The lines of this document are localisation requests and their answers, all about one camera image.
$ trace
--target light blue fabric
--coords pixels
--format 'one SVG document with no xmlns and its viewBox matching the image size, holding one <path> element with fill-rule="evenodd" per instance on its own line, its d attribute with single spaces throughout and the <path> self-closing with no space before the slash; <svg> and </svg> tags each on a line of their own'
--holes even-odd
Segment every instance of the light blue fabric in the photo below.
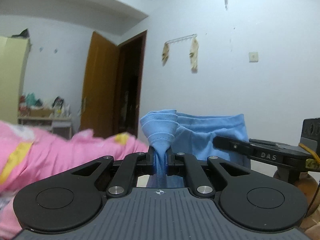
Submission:
<svg viewBox="0 0 320 240">
<path fill-rule="evenodd" d="M 250 168 L 250 160 L 230 151 L 215 149 L 212 140 L 225 136 L 249 141 L 244 115 L 194 116 L 176 110 L 152 111 L 140 120 L 144 135 L 156 150 L 156 174 L 151 176 L 148 187 L 183 187 L 183 179 L 165 174 L 165 152 L 172 148 L 174 153 L 191 153 L 198 160 L 218 156 L 225 160 Z"/>
</svg>

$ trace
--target door frame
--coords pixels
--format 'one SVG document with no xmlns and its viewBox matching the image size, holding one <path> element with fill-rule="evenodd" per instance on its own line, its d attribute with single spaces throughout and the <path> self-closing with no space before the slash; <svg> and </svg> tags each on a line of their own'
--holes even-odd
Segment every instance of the door frame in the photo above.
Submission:
<svg viewBox="0 0 320 240">
<path fill-rule="evenodd" d="M 142 82 L 142 71 L 143 71 L 143 63 L 144 63 L 144 56 L 145 56 L 145 48 L 146 48 L 146 40 L 147 40 L 147 33 L 148 31 L 144 31 L 139 33 L 138 35 L 128 39 L 127 41 L 122 42 L 118 45 L 120 49 L 120 57 L 119 57 L 119 64 L 117 70 L 117 78 L 116 78 L 116 91 L 115 91 L 115 100 L 114 100 L 114 125 L 113 125 L 113 132 L 114 134 L 119 133 L 119 118 L 120 118 L 120 93 L 121 93 L 121 81 L 123 75 L 123 67 L 124 67 L 124 49 L 125 46 L 130 44 L 131 42 L 135 42 L 137 39 L 142 38 L 142 45 L 141 45 L 141 54 L 140 54 L 140 62 L 139 62 L 139 76 L 138 76 L 138 89 L 137 89 L 137 108 L 136 108 L 136 115 L 135 115 L 135 127 L 134 127 L 134 135 L 138 136 L 138 125 L 139 125 L 139 111 L 140 111 L 140 94 L 141 94 L 141 82 Z"/>
</svg>

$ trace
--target wall switch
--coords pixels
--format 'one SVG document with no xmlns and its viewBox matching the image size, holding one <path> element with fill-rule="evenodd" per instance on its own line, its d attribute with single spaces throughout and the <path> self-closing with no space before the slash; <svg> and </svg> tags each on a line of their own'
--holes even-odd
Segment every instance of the wall switch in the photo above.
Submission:
<svg viewBox="0 0 320 240">
<path fill-rule="evenodd" d="M 259 55 L 258 52 L 249 52 L 249 62 L 258 62 Z"/>
</svg>

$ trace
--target dark doorway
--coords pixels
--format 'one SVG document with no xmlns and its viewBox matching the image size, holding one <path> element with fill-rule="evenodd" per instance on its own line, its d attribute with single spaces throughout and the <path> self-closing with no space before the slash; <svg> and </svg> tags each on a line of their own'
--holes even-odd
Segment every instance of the dark doorway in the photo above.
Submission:
<svg viewBox="0 0 320 240">
<path fill-rule="evenodd" d="M 119 45 L 114 134 L 138 134 L 140 90 L 147 31 Z"/>
</svg>

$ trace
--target cardboard box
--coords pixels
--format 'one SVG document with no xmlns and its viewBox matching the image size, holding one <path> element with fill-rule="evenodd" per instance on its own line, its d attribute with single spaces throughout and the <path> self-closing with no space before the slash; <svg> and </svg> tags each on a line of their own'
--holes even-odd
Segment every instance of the cardboard box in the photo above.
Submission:
<svg viewBox="0 0 320 240">
<path fill-rule="evenodd" d="M 51 109 L 30 109 L 29 116 L 32 117 L 49 117 L 53 113 Z"/>
</svg>

